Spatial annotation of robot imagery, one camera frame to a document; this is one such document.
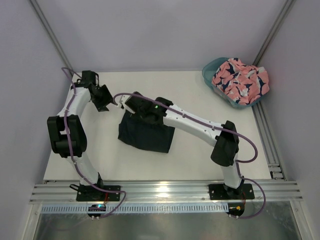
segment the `floral cloth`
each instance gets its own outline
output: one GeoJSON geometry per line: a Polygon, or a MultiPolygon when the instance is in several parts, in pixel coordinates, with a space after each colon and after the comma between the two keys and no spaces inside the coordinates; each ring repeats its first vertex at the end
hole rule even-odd
{"type": "Polygon", "coordinates": [[[265,68],[246,65],[238,58],[225,61],[213,75],[212,84],[240,105],[249,105],[269,91],[265,68]]]}

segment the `white wall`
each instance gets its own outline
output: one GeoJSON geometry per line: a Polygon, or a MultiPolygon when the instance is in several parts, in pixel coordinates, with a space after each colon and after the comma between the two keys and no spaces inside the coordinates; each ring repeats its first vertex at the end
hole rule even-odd
{"type": "Polygon", "coordinates": [[[38,0],[75,70],[252,63],[285,0],[38,0]]]}
{"type": "Polygon", "coordinates": [[[267,111],[290,178],[297,180],[320,235],[320,1],[296,1],[262,59],[267,111]]]}
{"type": "Polygon", "coordinates": [[[69,83],[28,1],[0,5],[0,238],[15,240],[47,165],[47,118],[62,107],[69,83]]]}

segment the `teal basket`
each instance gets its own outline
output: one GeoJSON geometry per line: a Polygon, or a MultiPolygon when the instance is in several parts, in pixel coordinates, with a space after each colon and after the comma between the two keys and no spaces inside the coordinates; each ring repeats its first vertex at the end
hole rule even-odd
{"type": "Polygon", "coordinates": [[[256,101],[254,101],[253,103],[250,103],[249,105],[241,105],[233,101],[230,97],[225,95],[219,88],[217,88],[215,85],[212,84],[212,78],[214,77],[216,71],[228,59],[229,58],[227,57],[219,57],[216,60],[213,60],[212,62],[210,62],[207,66],[205,66],[202,70],[202,76],[204,78],[204,82],[216,94],[218,94],[220,97],[226,100],[232,107],[236,109],[245,109],[247,107],[252,107],[256,103],[258,103],[263,96],[259,97],[256,101]]]}

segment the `black cloth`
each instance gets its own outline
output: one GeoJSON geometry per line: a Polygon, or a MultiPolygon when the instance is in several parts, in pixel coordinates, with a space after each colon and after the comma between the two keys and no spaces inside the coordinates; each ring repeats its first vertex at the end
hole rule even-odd
{"type": "Polygon", "coordinates": [[[118,139],[137,149],[168,153],[175,128],[143,122],[125,111],[119,124],[118,139]]]}

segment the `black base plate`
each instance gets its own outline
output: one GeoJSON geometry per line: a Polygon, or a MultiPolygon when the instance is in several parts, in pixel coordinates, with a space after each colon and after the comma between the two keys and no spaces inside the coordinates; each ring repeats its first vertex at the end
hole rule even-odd
{"type": "Polygon", "coordinates": [[[210,200],[246,200],[255,199],[254,190],[250,183],[244,183],[242,186],[242,192],[244,194],[239,195],[236,198],[231,198],[224,188],[224,184],[209,184],[210,200]]]}
{"type": "MultiPolygon", "coordinates": [[[[91,186],[85,186],[90,187],[90,189],[81,189],[81,187],[78,188],[77,194],[76,194],[76,201],[77,202],[92,202],[92,201],[99,201],[103,202],[106,199],[106,193],[98,191],[94,189],[91,186]]],[[[110,191],[120,191],[121,187],[118,185],[104,185],[104,190],[110,190],[110,191]]],[[[120,193],[108,193],[107,197],[108,202],[119,202],[120,201],[120,193]]]]}

